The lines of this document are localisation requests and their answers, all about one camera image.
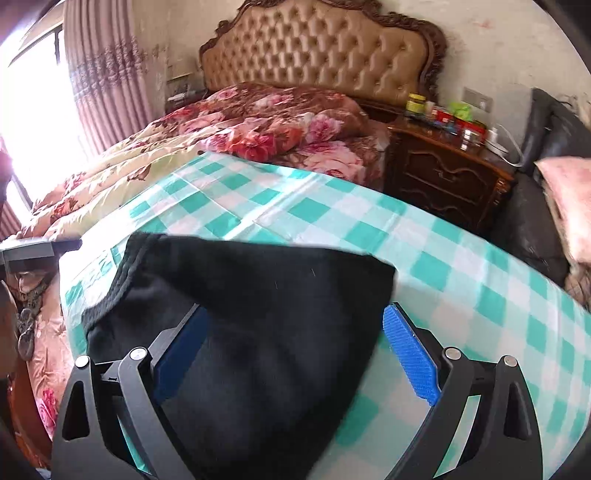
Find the black pants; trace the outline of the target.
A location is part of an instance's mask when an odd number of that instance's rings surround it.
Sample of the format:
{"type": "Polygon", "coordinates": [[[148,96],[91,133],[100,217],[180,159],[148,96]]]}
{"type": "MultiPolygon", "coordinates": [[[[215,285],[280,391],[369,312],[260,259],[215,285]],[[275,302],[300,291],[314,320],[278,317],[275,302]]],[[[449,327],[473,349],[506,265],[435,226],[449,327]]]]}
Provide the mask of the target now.
{"type": "Polygon", "coordinates": [[[204,308],[204,344],[163,403],[172,430],[206,479],[304,479],[356,395],[395,275],[370,255],[137,232],[81,322],[104,362],[204,308]]]}

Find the far side bedside table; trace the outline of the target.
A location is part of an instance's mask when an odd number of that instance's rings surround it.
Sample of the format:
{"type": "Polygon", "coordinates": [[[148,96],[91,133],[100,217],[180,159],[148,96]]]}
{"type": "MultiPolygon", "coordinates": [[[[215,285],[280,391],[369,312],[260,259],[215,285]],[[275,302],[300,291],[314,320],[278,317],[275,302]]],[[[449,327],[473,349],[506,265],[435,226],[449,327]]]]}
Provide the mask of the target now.
{"type": "Polygon", "coordinates": [[[166,80],[164,111],[166,114],[204,99],[204,77],[198,72],[187,72],[166,80]]]}

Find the pink curtain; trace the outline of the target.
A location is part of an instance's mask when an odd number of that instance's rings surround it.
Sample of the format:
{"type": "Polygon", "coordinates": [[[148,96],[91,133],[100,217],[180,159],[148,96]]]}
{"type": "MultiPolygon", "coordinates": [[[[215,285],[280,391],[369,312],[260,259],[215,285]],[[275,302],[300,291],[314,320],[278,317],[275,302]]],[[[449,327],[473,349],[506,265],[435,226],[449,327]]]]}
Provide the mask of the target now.
{"type": "Polygon", "coordinates": [[[43,93],[2,111],[2,134],[19,136],[9,154],[31,155],[23,172],[42,188],[19,237],[81,235],[148,173],[148,156],[133,141],[155,113],[133,20],[129,1],[67,2],[64,48],[78,127],[60,125],[43,93]]]}

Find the pink floral pillow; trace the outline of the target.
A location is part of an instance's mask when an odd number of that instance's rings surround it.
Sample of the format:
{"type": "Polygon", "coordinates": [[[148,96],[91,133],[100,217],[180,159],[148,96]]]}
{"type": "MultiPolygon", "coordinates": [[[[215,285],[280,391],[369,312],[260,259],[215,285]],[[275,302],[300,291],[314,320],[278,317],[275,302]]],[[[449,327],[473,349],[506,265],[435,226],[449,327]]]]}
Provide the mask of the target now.
{"type": "Polygon", "coordinates": [[[590,159],[545,158],[536,166],[558,208],[570,258],[590,264],[590,159]]]}

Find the dark wooden nightstand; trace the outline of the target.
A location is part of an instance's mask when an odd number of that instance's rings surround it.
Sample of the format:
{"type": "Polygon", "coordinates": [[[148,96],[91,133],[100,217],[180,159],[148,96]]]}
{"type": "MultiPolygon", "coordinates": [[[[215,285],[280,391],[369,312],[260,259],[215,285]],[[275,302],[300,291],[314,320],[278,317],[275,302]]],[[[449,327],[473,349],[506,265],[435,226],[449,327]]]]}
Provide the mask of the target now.
{"type": "Polygon", "coordinates": [[[459,135],[362,100],[370,119],[387,125],[384,173],[370,186],[483,238],[515,184],[516,169],[459,135]]]}

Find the floral red pink quilt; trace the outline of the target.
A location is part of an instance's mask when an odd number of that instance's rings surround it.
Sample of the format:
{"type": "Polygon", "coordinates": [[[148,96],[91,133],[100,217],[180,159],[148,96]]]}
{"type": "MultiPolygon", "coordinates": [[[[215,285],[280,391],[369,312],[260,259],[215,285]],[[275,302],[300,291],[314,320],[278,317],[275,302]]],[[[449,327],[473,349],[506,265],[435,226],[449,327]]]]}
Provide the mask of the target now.
{"type": "Polygon", "coordinates": [[[391,135],[345,94],[259,83],[226,87],[109,147],[54,185],[17,238],[81,236],[204,152],[234,155],[380,190],[391,135]]]}

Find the round metal tin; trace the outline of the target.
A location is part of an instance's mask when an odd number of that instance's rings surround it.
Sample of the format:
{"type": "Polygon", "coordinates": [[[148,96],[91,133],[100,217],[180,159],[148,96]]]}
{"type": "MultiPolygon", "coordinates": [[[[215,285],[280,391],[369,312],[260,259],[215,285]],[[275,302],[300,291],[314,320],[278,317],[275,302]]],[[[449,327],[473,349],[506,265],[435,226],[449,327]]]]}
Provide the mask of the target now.
{"type": "Polygon", "coordinates": [[[483,146],[482,135],[480,132],[465,128],[461,136],[461,149],[468,151],[469,149],[480,149],[483,146]]]}

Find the green crumpled bag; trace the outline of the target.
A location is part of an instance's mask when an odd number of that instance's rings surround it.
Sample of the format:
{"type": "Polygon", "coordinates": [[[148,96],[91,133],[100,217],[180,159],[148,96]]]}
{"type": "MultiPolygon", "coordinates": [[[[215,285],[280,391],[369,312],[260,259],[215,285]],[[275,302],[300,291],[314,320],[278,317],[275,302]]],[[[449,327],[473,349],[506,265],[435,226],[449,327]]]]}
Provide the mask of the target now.
{"type": "Polygon", "coordinates": [[[454,101],[449,104],[449,112],[456,118],[472,122],[474,120],[473,106],[463,101],[454,101]]]}

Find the yellow lidded jar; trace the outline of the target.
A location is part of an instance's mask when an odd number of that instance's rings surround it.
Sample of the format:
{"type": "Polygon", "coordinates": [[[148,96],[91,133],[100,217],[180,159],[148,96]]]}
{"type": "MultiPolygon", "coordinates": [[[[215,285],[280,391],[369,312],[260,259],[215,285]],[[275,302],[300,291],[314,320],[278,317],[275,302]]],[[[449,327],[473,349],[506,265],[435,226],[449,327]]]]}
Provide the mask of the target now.
{"type": "Polygon", "coordinates": [[[422,117],[426,112],[426,97],[417,93],[408,96],[406,114],[413,117],[422,117]]]}

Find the tufted tan leather headboard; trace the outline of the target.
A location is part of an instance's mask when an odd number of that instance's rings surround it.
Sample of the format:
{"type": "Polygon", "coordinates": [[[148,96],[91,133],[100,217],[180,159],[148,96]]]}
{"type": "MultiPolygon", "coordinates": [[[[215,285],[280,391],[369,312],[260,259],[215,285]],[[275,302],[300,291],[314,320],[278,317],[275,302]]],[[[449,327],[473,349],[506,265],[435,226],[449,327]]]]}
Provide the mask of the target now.
{"type": "Polygon", "coordinates": [[[246,1],[200,47],[204,85],[242,82],[342,92],[378,108],[412,94],[436,102],[447,39],[435,24],[378,1],[246,1]]]}

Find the wall power outlet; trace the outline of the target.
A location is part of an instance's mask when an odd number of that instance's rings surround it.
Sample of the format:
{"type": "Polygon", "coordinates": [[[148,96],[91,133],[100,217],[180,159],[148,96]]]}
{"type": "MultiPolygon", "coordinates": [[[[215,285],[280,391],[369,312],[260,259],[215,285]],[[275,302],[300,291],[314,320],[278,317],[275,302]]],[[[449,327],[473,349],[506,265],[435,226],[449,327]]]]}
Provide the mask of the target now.
{"type": "Polygon", "coordinates": [[[486,113],[492,112],[493,98],[471,88],[463,89],[462,101],[486,113]]]}

